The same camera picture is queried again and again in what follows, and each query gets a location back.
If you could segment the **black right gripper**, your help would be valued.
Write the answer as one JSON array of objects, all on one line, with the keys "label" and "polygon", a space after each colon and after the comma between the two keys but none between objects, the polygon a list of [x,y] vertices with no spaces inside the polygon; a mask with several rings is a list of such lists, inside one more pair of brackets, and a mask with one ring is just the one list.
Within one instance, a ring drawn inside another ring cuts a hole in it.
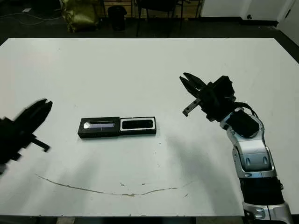
[{"label": "black right gripper", "polygon": [[186,78],[180,76],[186,90],[196,99],[193,100],[184,110],[188,114],[200,106],[209,121],[221,121],[233,111],[235,102],[235,91],[231,81],[216,81],[205,84],[200,78],[190,73],[183,73]]}]

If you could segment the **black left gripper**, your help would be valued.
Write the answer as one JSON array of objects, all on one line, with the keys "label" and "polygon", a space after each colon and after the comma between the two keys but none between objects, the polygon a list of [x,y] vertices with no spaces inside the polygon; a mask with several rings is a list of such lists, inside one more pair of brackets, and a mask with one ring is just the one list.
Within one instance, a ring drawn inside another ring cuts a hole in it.
[{"label": "black left gripper", "polygon": [[21,157],[19,151],[31,143],[47,152],[50,146],[37,139],[33,132],[45,121],[51,111],[53,102],[40,99],[25,108],[12,121],[9,118],[0,120],[0,173],[3,174],[10,160]]}]

